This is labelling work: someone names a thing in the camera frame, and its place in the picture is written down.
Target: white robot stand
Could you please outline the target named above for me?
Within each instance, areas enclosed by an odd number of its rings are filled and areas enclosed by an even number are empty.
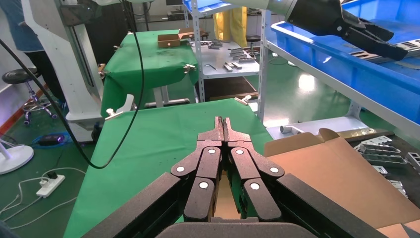
[[[26,163],[34,156],[34,149],[27,145],[18,145],[6,149],[0,142],[0,175],[12,172]]]

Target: black stool seat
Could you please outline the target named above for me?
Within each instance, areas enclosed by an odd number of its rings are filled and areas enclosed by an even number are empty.
[[[37,73],[36,68],[29,68],[29,70],[38,78],[41,76]],[[22,68],[5,73],[2,77],[3,81],[8,84],[26,83],[32,80]]]
[[[258,35],[247,35],[245,36],[247,42],[258,42],[261,41],[261,36]]]

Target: cardboard box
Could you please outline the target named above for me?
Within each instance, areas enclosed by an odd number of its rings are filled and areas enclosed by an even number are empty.
[[[268,142],[264,155],[286,173],[292,173],[375,229],[383,228],[390,236],[402,230],[389,226],[420,219],[420,209],[343,138],[329,129],[320,129],[319,134],[324,142],[311,133]]]
[[[177,47],[181,45],[181,40],[189,39],[194,36],[194,29],[192,27],[189,28],[181,28],[179,29],[178,34],[166,34],[166,35],[158,35],[157,36],[157,45],[159,48],[169,48],[169,47]]]
[[[159,48],[177,47],[181,45],[177,34],[158,35],[157,45]]]

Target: green tablecloth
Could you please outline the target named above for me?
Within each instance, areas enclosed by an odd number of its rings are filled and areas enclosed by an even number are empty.
[[[162,87],[181,81],[183,66],[197,66],[197,59],[191,46],[182,42],[179,47],[158,48],[158,35],[177,34],[179,30],[138,32],[137,38],[142,51],[145,70],[145,90]],[[105,67],[109,72],[105,79],[101,114],[108,117],[106,110],[122,107],[127,94],[132,94],[137,103],[141,90],[141,67],[134,35],[127,35]],[[193,84],[198,81],[198,71],[190,72]]]
[[[92,162],[104,164],[127,129],[133,112],[105,122]],[[141,110],[111,164],[88,168],[65,238],[78,238],[196,148],[198,133],[214,128],[214,117],[229,117],[232,128],[251,136],[263,153],[271,140],[248,106],[232,100]]]

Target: metal shelf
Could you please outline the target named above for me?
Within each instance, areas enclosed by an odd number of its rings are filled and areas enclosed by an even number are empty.
[[[336,132],[368,128],[367,125],[355,117],[339,117],[324,120],[313,120],[303,123],[289,124],[287,126],[294,126],[303,132],[310,132],[314,135],[318,135],[318,131],[321,128],[327,128]],[[285,134],[281,133],[280,126],[268,127],[267,131],[275,140],[293,135],[291,132]]]
[[[198,98],[200,102],[205,102],[205,90],[204,90],[204,80],[205,79],[215,79],[215,78],[232,78],[238,76],[250,76],[257,75],[260,70],[260,65],[254,62],[244,62],[241,63],[242,69],[233,69],[232,72],[228,72],[223,65],[226,61],[234,61],[230,57],[230,50],[236,49],[239,46],[236,43],[223,43],[223,47],[219,50],[211,50],[208,46],[201,46],[201,31],[200,31],[200,17],[206,16],[209,14],[214,14],[221,11],[226,11],[237,6],[231,5],[228,3],[219,3],[210,7],[198,8],[197,0],[191,0],[192,10],[188,9],[187,5],[184,3],[184,18],[185,26],[190,27],[190,22],[188,20],[188,12],[191,13],[193,17],[192,27],[194,29],[194,45],[192,46],[193,52],[196,55],[198,62],[198,71],[199,71],[199,80],[198,80]],[[206,64],[211,64],[217,70],[214,70],[212,67],[205,66]]]
[[[386,120],[387,122],[393,124],[397,128],[401,129],[405,133],[420,139],[420,125],[411,121],[402,115],[384,107],[383,105],[373,101],[372,99],[366,97],[365,95],[361,94],[360,92],[354,90],[353,88],[347,86],[346,84],[340,82],[336,78],[331,77],[330,75],[322,72],[321,70],[312,67],[311,65],[303,62],[302,60],[294,57],[293,55],[289,54],[282,48],[277,45],[277,37],[276,34],[271,30],[271,24],[269,22],[268,11],[263,12],[263,30],[262,30],[262,40],[263,40],[263,50],[262,55],[260,57],[260,64],[262,65],[262,69],[260,72],[260,85],[263,90],[259,91],[260,95],[260,104],[264,105],[265,103],[265,85],[266,85],[266,67],[264,65],[267,64],[268,57],[267,53],[268,50],[271,50],[277,53],[279,56],[285,58],[286,60],[292,62],[294,65],[302,69],[303,71],[311,74],[315,78],[319,79],[326,85],[330,86],[331,88],[337,90],[344,96],[348,97],[352,100],[352,102],[357,103],[358,105],[363,106],[367,110],[371,111],[372,113],[376,114],[377,116],[381,117],[382,119]],[[263,110],[262,113],[259,114],[260,119],[263,119]]]
[[[226,61],[239,63],[239,60],[233,60],[230,56],[230,50],[228,50],[236,48],[239,48],[239,46],[234,42],[223,43],[223,47],[221,47],[220,50],[211,50],[207,46],[202,46],[201,55],[204,79],[258,75],[260,65],[256,61],[240,63],[242,69],[234,68],[232,72],[226,71],[223,67]],[[212,67],[205,66],[206,64],[211,64],[217,70],[214,70]]]
[[[188,12],[193,14],[193,11],[190,10],[185,3],[184,3],[184,6],[188,10]],[[233,5],[233,4],[230,4],[230,3],[220,2],[216,5],[213,5],[212,7],[206,6],[206,7],[199,8],[198,17],[210,16],[210,15],[213,15],[215,13],[222,12],[222,11],[227,11],[227,10],[234,9],[234,8],[237,8],[237,7],[239,7],[239,6],[236,6],[236,5]]]

